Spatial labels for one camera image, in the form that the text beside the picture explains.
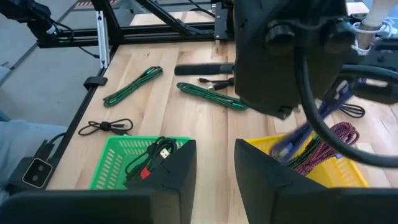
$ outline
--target yellow basket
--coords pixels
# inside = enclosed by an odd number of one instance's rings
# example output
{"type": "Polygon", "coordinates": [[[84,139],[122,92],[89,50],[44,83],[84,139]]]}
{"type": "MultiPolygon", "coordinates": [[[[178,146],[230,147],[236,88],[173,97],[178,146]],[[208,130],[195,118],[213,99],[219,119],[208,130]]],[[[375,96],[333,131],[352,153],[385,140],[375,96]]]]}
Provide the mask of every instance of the yellow basket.
{"type": "MultiPolygon", "coordinates": [[[[283,136],[284,135],[269,136],[257,139],[247,139],[245,141],[268,154],[271,146],[283,136]]],[[[311,139],[312,137],[308,138],[304,142],[303,146],[296,152],[295,156],[304,151],[305,146],[311,139]]],[[[311,173],[307,175],[307,177],[325,187],[369,187],[361,172],[356,167],[356,164],[345,157],[339,159],[332,157],[322,162],[317,165],[311,173]]]]}

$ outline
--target usb connector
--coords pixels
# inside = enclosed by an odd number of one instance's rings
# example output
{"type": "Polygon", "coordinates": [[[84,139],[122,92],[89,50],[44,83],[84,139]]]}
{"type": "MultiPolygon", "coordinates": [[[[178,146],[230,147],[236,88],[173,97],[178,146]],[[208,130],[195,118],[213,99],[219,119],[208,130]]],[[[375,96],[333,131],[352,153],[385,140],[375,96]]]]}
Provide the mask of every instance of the usb connector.
{"type": "Polygon", "coordinates": [[[169,155],[170,155],[170,153],[169,153],[168,150],[166,150],[166,149],[163,149],[163,150],[161,150],[161,152],[160,152],[160,156],[162,156],[163,159],[166,159],[166,157],[169,156],[169,155]]]}

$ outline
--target black tube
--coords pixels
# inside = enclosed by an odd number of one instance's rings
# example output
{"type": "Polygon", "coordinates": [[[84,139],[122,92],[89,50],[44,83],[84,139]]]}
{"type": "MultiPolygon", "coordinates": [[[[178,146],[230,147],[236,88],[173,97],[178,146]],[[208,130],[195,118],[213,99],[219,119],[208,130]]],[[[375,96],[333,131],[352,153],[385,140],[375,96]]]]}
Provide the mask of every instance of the black tube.
{"type": "Polygon", "coordinates": [[[233,74],[233,63],[203,63],[177,65],[175,75],[218,75],[233,74]]]}
{"type": "Polygon", "coordinates": [[[356,81],[359,78],[372,78],[398,84],[397,72],[370,65],[343,65],[343,69],[338,76],[348,82],[356,81]]]}
{"type": "Polygon", "coordinates": [[[313,130],[329,146],[348,159],[370,166],[398,168],[397,156],[379,156],[370,154],[345,144],[337,137],[329,127],[323,122],[318,114],[317,107],[313,99],[310,81],[308,77],[307,57],[303,48],[296,48],[294,51],[294,70],[298,92],[302,101],[304,113],[313,130]]]}

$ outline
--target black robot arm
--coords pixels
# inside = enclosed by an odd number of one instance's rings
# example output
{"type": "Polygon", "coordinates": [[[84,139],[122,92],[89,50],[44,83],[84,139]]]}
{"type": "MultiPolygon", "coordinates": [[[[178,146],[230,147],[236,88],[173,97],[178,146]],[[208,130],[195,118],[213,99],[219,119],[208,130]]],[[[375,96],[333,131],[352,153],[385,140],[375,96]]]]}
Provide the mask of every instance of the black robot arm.
{"type": "Polygon", "coordinates": [[[50,9],[34,0],[1,0],[0,13],[8,19],[26,23],[39,40],[54,39],[58,34],[50,9]]]}

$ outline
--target metal frame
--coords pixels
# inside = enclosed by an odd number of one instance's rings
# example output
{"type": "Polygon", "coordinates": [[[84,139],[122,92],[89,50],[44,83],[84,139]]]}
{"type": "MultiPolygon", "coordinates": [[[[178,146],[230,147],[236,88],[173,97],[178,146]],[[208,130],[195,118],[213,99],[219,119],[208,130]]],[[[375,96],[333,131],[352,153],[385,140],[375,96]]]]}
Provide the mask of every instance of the metal frame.
{"type": "Polygon", "coordinates": [[[108,27],[103,11],[96,12],[97,17],[97,33],[98,33],[98,47],[99,47],[99,62],[101,68],[107,68],[109,61],[109,40],[108,27]]]}
{"type": "MultiPolygon", "coordinates": [[[[233,40],[233,32],[231,30],[233,27],[227,26],[227,24],[232,24],[232,8],[225,4],[225,2],[228,1],[230,0],[211,1],[211,3],[220,2],[220,4],[216,4],[216,13],[221,14],[219,16],[216,14],[217,22],[185,24],[181,20],[172,17],[156,2],[152,2],[152,0],[137,0],[137,2],[143,5],[148,11],[156,15],[159,19],[162,19],[166,25],[120,27],[108,0],[91,0],[95,11],[97,11],[97,29],[65,30],[60,33],[60,37],[70,37],[73,32],[73,40],[63,39],[62,41],[55,42],[37,41],[37,46],[40,48],[54,48],[98,45],[101,70],[98,72],[97,77],[103,77],[118,47],[122,44],[233,40]]],[[[54,168],[58,166],[58,163],[68,147],[68,144],[88,105],[90,104],[95,91],[96,87],[88,89],[88,92],[76,112],[76,115],[72,119],[60,145],[49,160],[49,163],[54,168]]],[[[54,171],[55,169],[53,169],[49,177],[53,175],[54,171]]]]}
{"type": "MultiPolygon", "coordinates": [[[[225,4],[217,4],[216,12],[222,13],[217,18],[217,22],[201,22],[186,24],[179,19],[172,17],[167,11],[162,9],[156,2],[152,0],[137,0],[148,11],[163,20],[166,25],[153,26],[130,26],[120,27],[116,16],[112,10],[110,3],[107,0],[91,0],[96,11],[103,11],[106,18],[107,29],[109,31],[109,45],[121,44],[151,44],[151,43],[166,43],[166,42],[196,42],[196,41],[212,41],[212,40],[233,40],[233,32],[231,26],[223,26],[215,29],[217,24],[232,24],[232,22],[221,22],[223,20],[232,19],[226,16],[231,12],[231,9],[226,10],[225,4]],[[226,35],[216,37],[215,30],[224,29],[226,35]]],[[[98,31],[97,29],[76,29],[73,40],[63,40],[54,42],[37,41],[40,48],[54,48],[54,47],[87,47],[98,45],[98,31]]],[[[60,37],[70,37],[71,31],[65,30],[60,33],[60,37]]]]}

